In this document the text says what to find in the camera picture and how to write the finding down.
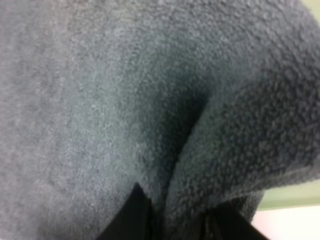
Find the light green surface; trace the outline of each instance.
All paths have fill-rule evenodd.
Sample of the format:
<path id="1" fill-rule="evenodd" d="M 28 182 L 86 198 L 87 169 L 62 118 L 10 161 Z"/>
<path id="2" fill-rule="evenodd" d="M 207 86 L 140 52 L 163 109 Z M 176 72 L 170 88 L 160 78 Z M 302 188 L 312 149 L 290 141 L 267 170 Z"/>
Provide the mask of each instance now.
<path id="1" fill-rule="evenodd" d="M 320 0 L 303 0 L 320 23 Z M 320 181 L 282 187 L 265 193 L 259 210 L 320 205 Z"/>

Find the gray fleece fabric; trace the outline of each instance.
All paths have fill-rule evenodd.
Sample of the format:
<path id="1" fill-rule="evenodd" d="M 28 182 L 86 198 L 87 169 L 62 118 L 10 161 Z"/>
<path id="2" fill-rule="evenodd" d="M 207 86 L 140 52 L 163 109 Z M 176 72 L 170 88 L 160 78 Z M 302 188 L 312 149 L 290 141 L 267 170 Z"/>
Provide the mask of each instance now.
<path id="1" fill-rule="evenodd" d="M 154 237 L 320 178 L 320 27 L 297 0 L 0 0 L 0 239 Z"/>

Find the gray fleece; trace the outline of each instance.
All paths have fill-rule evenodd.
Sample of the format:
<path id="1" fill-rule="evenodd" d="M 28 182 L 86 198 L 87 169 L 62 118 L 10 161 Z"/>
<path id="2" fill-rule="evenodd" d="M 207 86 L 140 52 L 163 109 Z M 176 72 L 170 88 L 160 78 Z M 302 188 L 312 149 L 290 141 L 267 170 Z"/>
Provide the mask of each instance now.
<path id="1" fill-rule="evenodd" d="M 297 0 L 0 0 L 0 239 L 94 240 L 135 182 L 164 239 L 250 219 L 320 177 L 319 119 Z"/>

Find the fleece texture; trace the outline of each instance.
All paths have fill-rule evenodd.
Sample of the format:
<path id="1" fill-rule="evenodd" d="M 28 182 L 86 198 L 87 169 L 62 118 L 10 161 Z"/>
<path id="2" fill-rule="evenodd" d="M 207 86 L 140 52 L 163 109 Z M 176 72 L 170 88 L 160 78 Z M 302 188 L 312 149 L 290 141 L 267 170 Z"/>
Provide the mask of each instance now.
<path id="1" fill-rule="evenodd" d="M 154 237 L 320 177 L 298 0 L 1 0 L 0 239 L 94 240 L 138 182 Z"/>

